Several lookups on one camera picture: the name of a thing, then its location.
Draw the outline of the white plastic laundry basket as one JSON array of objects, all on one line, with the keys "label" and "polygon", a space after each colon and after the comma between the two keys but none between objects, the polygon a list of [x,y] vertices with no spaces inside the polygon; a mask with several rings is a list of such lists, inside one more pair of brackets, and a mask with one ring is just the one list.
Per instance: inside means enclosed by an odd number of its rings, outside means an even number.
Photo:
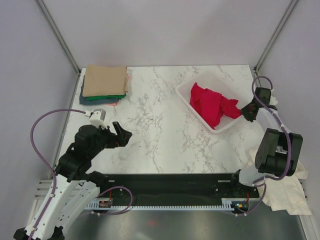
[{"label": "white plastic laundry basket", "polygon": [[235,123],[237,123],[240,119],[243,118],[242,115],[237,119],[232,119],[227,116],[223,116],[221,118],[220,124],[216,126],[215,129],[212,129],[190,105],[191,89],[194,83],[197,83],[203,89],[208,88],[214,92],[221,93],[227,99],[238,100],[238,104],[236,105],[238,109],[242,109],[242,107],[244,107],[250,101],[242,95],[241,91],[233,89],[231,87],[231,84],[226,83],[224,80],[222,80],[221,77],[218,77],[217,75],[209,72],[202,73],[199,76],[193,77],[178,85],[175,89],[177,95],[187,106],[187,108],[211,133],[221,133],[229,129],[231,126],[235,125]]}]

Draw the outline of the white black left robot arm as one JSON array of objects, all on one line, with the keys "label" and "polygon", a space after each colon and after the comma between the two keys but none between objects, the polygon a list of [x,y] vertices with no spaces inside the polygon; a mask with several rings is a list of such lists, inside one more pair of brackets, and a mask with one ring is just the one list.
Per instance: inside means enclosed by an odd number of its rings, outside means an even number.
[{"label": "white black left robot arm", "polygon": [[113,122],[109,126],[83,125],[74,136],[74,142],[58,161],[50,191],[34,220],[25,228],[16,230],[15,240],[63,240],[73,222],[97,197],[110,191],[108,177],[93,171],[87,174],[92,160],[104,149],[124,147],[132,133]]}]

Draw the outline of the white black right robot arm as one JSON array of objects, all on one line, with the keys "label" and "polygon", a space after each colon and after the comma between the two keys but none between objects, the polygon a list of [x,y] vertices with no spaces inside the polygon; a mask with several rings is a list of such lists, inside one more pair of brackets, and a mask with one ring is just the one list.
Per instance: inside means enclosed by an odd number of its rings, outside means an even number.
[{"label": "white black right robot arm", "polygon": [[247,188],[253,189],[265,179],[279,181],[296,171],[303,137],[284,125],[277,108],[270,104],[271,96],[271,89],[257,87],[252,101],[241,109],[246,120],[260,124],[264,135],[254,164],[232,175],[235,181],[229,184],[229,191],[235,197],[242,196]]}]

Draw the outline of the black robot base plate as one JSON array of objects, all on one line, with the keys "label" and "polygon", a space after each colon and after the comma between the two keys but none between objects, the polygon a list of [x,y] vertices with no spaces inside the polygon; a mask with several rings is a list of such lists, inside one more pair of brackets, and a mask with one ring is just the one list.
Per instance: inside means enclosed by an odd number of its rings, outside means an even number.
[{"label": "black robot base plate", "polygon": [[218,205],[223,199],[257,199],[258,190],[238,186],[234,173],[103,174],[89,173],[103,197],[111,190],[116,205]]}]

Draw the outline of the cream white t shirt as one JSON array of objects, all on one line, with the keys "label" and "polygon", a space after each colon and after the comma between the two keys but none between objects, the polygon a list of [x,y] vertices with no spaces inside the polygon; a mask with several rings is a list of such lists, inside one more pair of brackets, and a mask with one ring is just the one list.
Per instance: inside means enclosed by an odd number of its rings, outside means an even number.
[{"label": "cream white t shirt", "polygon": [[310,216],[312,214],[305,197],[305,192],[300,183],[308,178],[309,172],[301,161],[298,161],[295,173],[286,176],[280,181],[267,179],[266,193],[263,203],[272,211],[285,210],[289,215]]}]

